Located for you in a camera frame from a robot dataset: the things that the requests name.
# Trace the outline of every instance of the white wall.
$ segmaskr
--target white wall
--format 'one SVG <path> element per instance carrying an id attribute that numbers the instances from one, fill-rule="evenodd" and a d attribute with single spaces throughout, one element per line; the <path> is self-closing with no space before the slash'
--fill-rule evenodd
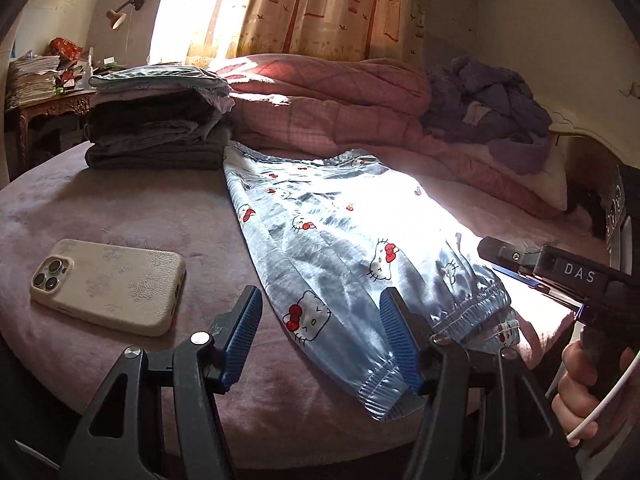
<path id="1" fill-rule="evenodd" d="M 41 54 L 49 41 L 61 37 L 85 46 L 96 0 L 29 0 L 15 38 L 18 56 L 33 49 Z"/>
<path id="2" fill-rule="evenodd" d="M 111 30 L 109 20 L 105 17 L 107 10 L 117 8 L 126 1 L 97 0 L 95 4 L 87 43 L 94 47 L 96 62 L 113 56 L 117 62 L 126 63 L 130 67 L 146 64 L 160 0 L 146 0 L 139 11 L 127 6 L 124 9 L 127 21 L 118 30 Z"/>
<path id="3" fill-rule="evenodd" d="M 565 131 L 640 166 L 640 47 L 610 0 L 479 0 L 476 54 L 522 74 Z"/>
<path id="4" fill-rule="evenodd" d="M 424 67 L 474 51 L 477 24 L 478 0 L 426 0 Z"/>

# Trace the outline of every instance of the stack of papers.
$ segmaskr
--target stack of papers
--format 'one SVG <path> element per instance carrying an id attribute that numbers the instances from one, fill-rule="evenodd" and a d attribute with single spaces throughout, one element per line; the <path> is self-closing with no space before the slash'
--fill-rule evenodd
<path id="1" fill-rule="evenodd" d="M 19 57 L 9 65 L 6 110 L 56 94 L 59 56 Z"/>

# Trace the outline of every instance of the white cable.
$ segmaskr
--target white cable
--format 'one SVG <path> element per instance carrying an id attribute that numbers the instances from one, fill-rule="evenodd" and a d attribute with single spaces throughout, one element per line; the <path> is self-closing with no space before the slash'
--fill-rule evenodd
<path id="1" fill-rule="evenodd" d="M 620 390 L 622 389 L 622 386 L 624 386 L 625 383 L 628 381 L 629 377 L 631 377 L 631 374 L 636 370 L 636 368 L 638 368 L 638 365 L 640 365 L 640 352 L 636 354 L 636 357 L 634 358 L 632 363 L 629 365 L 629 368 L 627 368 L 625 373 L 622 374 L 622 377 L 619 378 L 618 382 L 607 394 L 607 396 L 604 399 L 602 399 L 600 404 L 596 406 L 596 409 L 593 410 L 587 416 L 587 418 L 585 418 L 578 425 L 578 427 L 575 428 L 575 430 L 573 430 L 571 433 L 569 433 L 566 436 L 566 439 L 569 442 L 578 438 L 578 434 L 584 429 L 584 427 L 590 422 L 593 422 L 594 420 L 596 420 L 600 416 L 600 414 L 604 411 L 604 409 L 609 405 L 609 403 L 614 399 L 614 397 L 616 397 L 616 395 L 620 392 Z"/>
<path id="2" fill-rule="evenodd" d="M 43 454 L 38 453 L 35 449 L 32 449 L 31 447 L 27 446 L 26 444 L 23 444 L 23 443 L 19 442 L 18 440 L 16 440 L 15 443 L 18 445 L 18 448 L 20 448 L 20 450 L 22 452 L 26 453 L 27 455 L 31 455 L 34 458 L 37 458 L 38 460 L 40 460 L 41 462 L 44 462 L 45 464 L 47 464 L 49 467 L 52 467 L 56 471 L 58 471 L 60 469 L 60 466 L 58 464 L 53 462 L 53 460 L 49 460 Z"/>

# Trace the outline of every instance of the sunlight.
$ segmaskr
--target sunlight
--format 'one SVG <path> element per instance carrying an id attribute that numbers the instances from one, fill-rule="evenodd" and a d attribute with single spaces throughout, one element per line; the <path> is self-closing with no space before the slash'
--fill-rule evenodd
<path id="1" fill-rule="evenodd" d="M 206 68 L 235 56 L 248 1 L 161 0 L 148 62 Z"/>

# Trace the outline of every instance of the white pillow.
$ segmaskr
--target white pillow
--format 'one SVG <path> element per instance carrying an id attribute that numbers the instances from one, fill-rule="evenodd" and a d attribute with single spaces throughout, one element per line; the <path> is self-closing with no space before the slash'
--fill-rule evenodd
<path id="1" fill-rule="evenodd" d="M 484 162 L 494 170 L 507 175 L 511 180 L 533 191 L 550 206 L 566 211 L 566 173 L 564 172 L 564 155 L 557 146 L 551 146 L 549 156 L 542 170 L 537 174 L 519 175 L 506 166 L 496 162 L 485 144 L 466 144 L 456 142 L 450 144 L 455 150 L 466 153 L 471 158 Z"/>

